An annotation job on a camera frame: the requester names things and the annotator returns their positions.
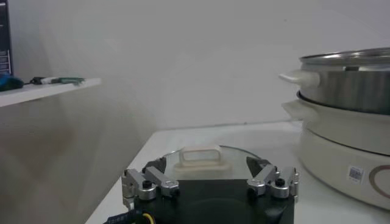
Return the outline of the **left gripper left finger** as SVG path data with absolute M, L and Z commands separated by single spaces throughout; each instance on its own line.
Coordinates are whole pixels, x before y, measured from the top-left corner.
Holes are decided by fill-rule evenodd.
M 135 209 L 135 200 L 153 201 L 158 194 L 175 198 L 180 194 L 179 182 L 165 175 L 166 158 L 149 161 L 139 172 L 126 169 L 121 176 L 122 203 L 128 210 Z

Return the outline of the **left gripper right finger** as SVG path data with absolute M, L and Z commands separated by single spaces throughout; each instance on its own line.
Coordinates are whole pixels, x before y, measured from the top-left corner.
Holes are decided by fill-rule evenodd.
M 255 203 L 267 194 L 277 200 L 292 198 L 294 203 L 298 202 L 300 173 L 295 167 L 279 170 L 266 159 L 249 156 L 246 164 L 252 175 L 246 181 L 249 203 Z

